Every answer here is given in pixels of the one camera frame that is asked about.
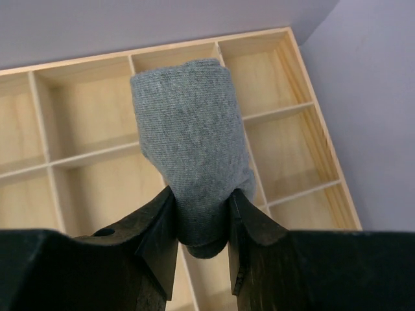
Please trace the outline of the grey sock with black stripes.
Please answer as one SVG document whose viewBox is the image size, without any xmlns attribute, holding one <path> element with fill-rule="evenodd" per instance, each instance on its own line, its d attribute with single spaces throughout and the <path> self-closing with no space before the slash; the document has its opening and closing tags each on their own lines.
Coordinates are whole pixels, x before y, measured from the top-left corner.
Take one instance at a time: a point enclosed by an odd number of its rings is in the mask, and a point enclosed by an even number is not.
<svg viewBox="0 0 415 311">
<path fill-rule="evenodd" d="M 142 154 L 176 200 L 178 240 L 198 259 L 228 241 L 226 202 L 255 198 L 255 176 L 230 71 L 215 58 L 151 69 L 130 79 Z"/>
</svg>

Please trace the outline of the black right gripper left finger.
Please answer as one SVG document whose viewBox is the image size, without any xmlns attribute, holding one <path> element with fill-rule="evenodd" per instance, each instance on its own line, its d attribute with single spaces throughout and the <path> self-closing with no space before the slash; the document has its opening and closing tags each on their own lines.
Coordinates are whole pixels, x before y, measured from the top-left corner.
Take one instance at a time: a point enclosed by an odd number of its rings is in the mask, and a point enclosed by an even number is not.
<svg viewBox="0 0 415 311">
<path fill-rule="evenodd" d="M 2 310 L 164 310 L 178 241 L 175 201 L 152 201 L 91 236 L 1 231 Z"/>
</svg>

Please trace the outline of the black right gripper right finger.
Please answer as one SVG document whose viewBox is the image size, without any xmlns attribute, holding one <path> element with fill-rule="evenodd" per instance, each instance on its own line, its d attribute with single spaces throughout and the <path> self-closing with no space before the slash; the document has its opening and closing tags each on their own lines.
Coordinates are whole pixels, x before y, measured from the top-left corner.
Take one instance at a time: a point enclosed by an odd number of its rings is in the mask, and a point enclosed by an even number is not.
<svg viewBox="0 0 415 311">
<path fill-rule="evenodd" d="M 241 190 L 228 199 L 239 310 L 413 310 L 414 234 L 296 231 Z"/>
</svg>

